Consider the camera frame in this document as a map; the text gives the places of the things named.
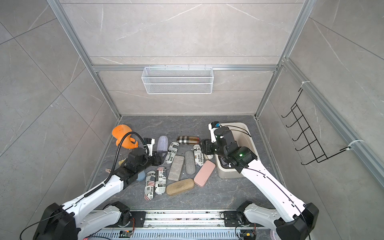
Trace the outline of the beige plastic storage bin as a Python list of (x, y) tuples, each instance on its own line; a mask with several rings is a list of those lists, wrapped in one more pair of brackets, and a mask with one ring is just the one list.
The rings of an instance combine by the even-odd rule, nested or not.
[[(251, 132), (248, 126), (244, 123), (221, 123), (221, 126), (228, 127), (232, 130), (235, 141), (238, 143), (239, 147), (247, 147), (253, 153), (256, 154), (258, 159), (260, 159), (259, 153), (254, 144), (253, 138), (248, 136)], [(226, 164), (222, 157), (218, 155), (214, 155), (216, 160), (216, 165), (218, 168), (218, 175), (221, 179), (235, 179), (235, 178), (243, 178), (244, 176), (238, 173), (235, 169), (230, 169), (228, 164)]]

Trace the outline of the purple case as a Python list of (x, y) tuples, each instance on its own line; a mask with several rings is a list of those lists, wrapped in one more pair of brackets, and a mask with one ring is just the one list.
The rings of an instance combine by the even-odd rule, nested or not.
[(166, 154), (168, 152), (168, 137), (160, 136), (157, 143), (157, 152)]

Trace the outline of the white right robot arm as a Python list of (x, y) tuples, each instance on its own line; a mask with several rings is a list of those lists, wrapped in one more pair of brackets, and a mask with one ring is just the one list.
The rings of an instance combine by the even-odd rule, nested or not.
[(240, 147), (232, 130), (219, 122), (208, 125), (211, 138), (200, 142), (206, 155), (217, 155), (229, 169), (236, 170), (253, 183), (273, 204), (266, 209), (251, 201), (237, 208), (241, 225), (257, 224), (275, 231), (282, 240), (306, 240), (316, 226), (319, 209), (304, 203), (288, 191), (263, 165), (258, 155), (248, 147)]

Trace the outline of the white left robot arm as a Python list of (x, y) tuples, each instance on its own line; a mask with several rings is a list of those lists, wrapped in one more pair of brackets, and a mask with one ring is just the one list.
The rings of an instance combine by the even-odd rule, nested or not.
[(161, 155), (153, 150), (155, 139), (142, 138), (136, 132), (126, 133), (123, 139), (131, 135), (138, 137), (143, 146), (131, 150), (120, 166), (115, 158), (108, 177), (97, 186), (62, 205), (48, 206), (41, 220), (34, 224), (34, 240), (83, 240), (104, 227), (129, 224), (130, 208), (121, 202), (95, 214), (92, 211), (135, 182), (145, 169), (161, 165)]

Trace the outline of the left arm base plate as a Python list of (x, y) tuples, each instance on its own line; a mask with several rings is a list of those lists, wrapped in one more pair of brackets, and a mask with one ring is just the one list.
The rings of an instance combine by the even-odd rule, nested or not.
[(118, 226), (120, 228), (142, 228), (146, 220), (147, 212), (133, 211), (122, 213)]

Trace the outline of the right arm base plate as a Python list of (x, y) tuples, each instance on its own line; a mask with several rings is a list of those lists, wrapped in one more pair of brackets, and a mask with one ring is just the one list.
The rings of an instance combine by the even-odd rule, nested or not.
[(236, 227), (237, 225), (248, 226), (250, 224), (243, 212), (224, 211), (222, 215), (225, 227)]

